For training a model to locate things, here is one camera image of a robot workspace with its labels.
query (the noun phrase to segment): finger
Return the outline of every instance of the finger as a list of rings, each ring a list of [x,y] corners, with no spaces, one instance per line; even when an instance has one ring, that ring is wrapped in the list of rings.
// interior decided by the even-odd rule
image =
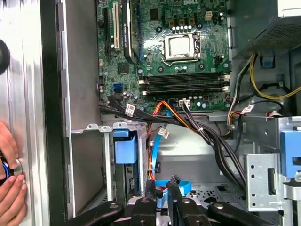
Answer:
[[[14,203],[16,197],[18,196],[22,183],[23,183],[24,176],[19,175],[10,190],[8,191],[7,195],[4,197],[2,202],[0,203],[0,216],[2,216]]]
[[[10,190],[11,186],[14,184],[14,181],[16,180],[15,176],[9,177],[8,180],[6,180],[0,187],[0,202],[4,199],[8,191]]]
[[[0,149],[2,151],[3,156],[6,158],[9,167],[12,170],[17,168],[17,161],[16,161],[16,156],[13,147],[10,145],[8,140],[6,140],[3,134],[1,133],[0,133]]]
[[[10,143],[10,145],[12,146],[15,156],[16,158],[19,158],[19,152],[18,152],[18,148],[17,148],[17,144],[15,139],[13,138],[13,135],[10,133],[10,131],[8,130],[8,128],[6,127],[6,125],[0,121],[0,131],[1,134],[6,138],[6,140]]]
[[[10,208],[2,215],[1,220],[3,220],[4,222],[9,222],[11,219],[17,216],[22,205],[24,204],[26,190],[27,190],[27,185],[22,184],[18,196],[16,197],[15,201],[10,206]]]
[[[12,218],[12,220],[8,223],[7,226],[19,225],[23,221],[25,215],[26,215],[26,205],[25,205],[25,203],[23,203],[23,205],[20,208],[20,211],[18,212],[17,216]]]
[[[4,180],[6,177],[5,170],[2,165],[2,161],[0,159],[0,180]]]

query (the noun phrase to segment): pcie slot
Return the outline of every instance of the pcie slot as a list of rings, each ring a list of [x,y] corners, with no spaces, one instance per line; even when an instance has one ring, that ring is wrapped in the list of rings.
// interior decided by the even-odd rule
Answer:
[[[114,48],[120,50],[118,2],[113,3]]]
[[[137,63],[137,56],[132,48],[132,15],[131,1],[122,0],[122,34],[123,34],[123,51],[124,57],[130,64]]]
[[[142,92],[145,95],[155,95],[163,93],[179,93],[179,92],[192,92],[192,91],[206,91],[206,92],[218,92],[223,91],[224,87],[220,84],[212,85],[179,85],[179,86],[165,86],[165,87],[148,87]]]
[[[103,9],[104,33],[105,33],[105,54],[108,58],[111,57],[111,42],[110,42],[110,15],[109,9]]]

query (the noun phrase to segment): pci slot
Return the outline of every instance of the pci slot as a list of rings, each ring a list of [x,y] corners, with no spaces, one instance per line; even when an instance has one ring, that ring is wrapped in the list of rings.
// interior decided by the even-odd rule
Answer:
[[[119,38],[119,8],[118,3],[113,3],[113,26],[114,26],[114,48],[120,50],[120,38]]]
[[[104,21],[104,32],[105,32],[105,54],[110,59],[111,57],[111,35],[110,35],[110,15],[109,9],[103,9],[103,21]]]
[[[224,87],[221,84],[202,84],[202,85],[177,85],[177,86],[164,86],[164,87],[148,87],[142,92],[143,96],[156,95],[156,94],[169,94],[179,92],[220,92]]]
[[[164,75],[150,76],[147,78],[147,83],[150,86],[165,86],[175,84],[193,84],[193,83],[215,83],[220,82],[222,76],[215,73],[208,74],[182,74],[182,75]]]

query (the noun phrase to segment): chipset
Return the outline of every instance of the chipset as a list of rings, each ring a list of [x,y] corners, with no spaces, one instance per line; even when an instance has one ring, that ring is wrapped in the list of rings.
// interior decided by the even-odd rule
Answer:
[[[129,73],[129,65],[126,62],[117,64],[118,74],[128,74]]]

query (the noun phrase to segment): motherboard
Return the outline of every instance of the motherboard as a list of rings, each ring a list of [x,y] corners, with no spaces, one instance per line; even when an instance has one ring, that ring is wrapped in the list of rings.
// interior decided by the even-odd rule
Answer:
[[[98,0],[100,100],[227,110],[227,0]]]

